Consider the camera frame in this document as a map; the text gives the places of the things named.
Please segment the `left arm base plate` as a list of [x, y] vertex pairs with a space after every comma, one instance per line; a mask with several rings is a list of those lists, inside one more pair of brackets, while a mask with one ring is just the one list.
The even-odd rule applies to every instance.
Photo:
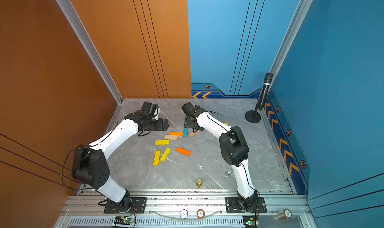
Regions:
[[107, 200], [104, 208], [105, 214], [128, 214], [132, 213], [134, 209], [135, 213], [143, 214], [147, 206], [147, 198], [145, 197], [134, 197], [130, 198], [130, 206], [122, 207], [120, 204], [116, 204], [112, 201]]

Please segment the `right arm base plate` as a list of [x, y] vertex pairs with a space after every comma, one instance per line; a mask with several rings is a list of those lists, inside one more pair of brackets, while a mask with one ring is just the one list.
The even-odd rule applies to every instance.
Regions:
[[226, 211], [228, 214], [234, 213], [267, 213], [267, 205], [263, 197], [259, 197], [253, 204], [248, 204], [244, 199], [239, 197], [226, 197]]

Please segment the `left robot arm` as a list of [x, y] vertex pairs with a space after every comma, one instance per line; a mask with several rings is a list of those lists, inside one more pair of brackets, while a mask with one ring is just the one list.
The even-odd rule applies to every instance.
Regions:
[[144, 132], [166, 131], [168, 120], [159, 118], [159, 113], [158, 105], [144, 102], [140, 110], [128, 114], [100, 139], [79, 145], [74, 150], [72, 177], [103, 195], [119, 213], [127, 212], [132, 206], [130, 192], [111, 177], [108, 159], [136, 134], [141, 137]]

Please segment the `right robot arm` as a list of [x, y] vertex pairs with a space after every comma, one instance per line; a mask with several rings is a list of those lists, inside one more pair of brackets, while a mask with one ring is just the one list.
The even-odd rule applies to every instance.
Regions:
[[241, 210], [246, 213], [255, 211], [261, 196], [252, 183], [248, 162], [249, 146], [242, 130], [238, 126], [225, 125], [208, 110], [190, 102], [185, 103], [182, 110], [192, 129], [203, 128], [219, 140], [222, 157], [232, 167], [235, 175]]

